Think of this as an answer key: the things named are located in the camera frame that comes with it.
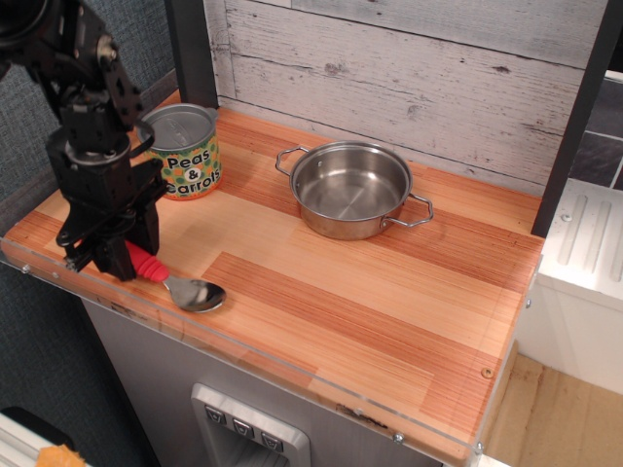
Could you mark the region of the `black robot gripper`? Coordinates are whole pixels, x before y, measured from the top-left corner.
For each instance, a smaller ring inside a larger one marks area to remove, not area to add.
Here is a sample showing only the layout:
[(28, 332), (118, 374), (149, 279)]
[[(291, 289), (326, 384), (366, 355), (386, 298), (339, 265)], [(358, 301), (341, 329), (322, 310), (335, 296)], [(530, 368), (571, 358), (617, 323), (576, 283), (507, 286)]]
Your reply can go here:
[(136, 148), (124, 135), (105, 152), (74, 148), (61, 130), (46, 144), (48, 157), (69, 214), (56, 237), (66, 265), (83, 268), (95, 263), (101, 272), (121, 281), (136, 278), (129, 241), (152, 255), (160, 249), (156, 202), (165, 193), (163, 163), (132, 160), (149, 150), (154, 131)]

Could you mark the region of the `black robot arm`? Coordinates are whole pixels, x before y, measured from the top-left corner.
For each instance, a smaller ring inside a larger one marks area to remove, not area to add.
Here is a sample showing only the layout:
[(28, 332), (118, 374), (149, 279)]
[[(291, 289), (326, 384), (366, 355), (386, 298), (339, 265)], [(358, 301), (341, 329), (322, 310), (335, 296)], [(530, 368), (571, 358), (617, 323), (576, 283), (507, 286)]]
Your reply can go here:
[(1, 70), (12, 65), (41, 87), (60, 124), (46, 151), (70, 206), (56, 237), (67, 266), (135, 279), (129, 249), (160, 247), (165, 181), (160, 161), (134, 162), (155, 135), (104, 21), (82, 1), (4, 1)]

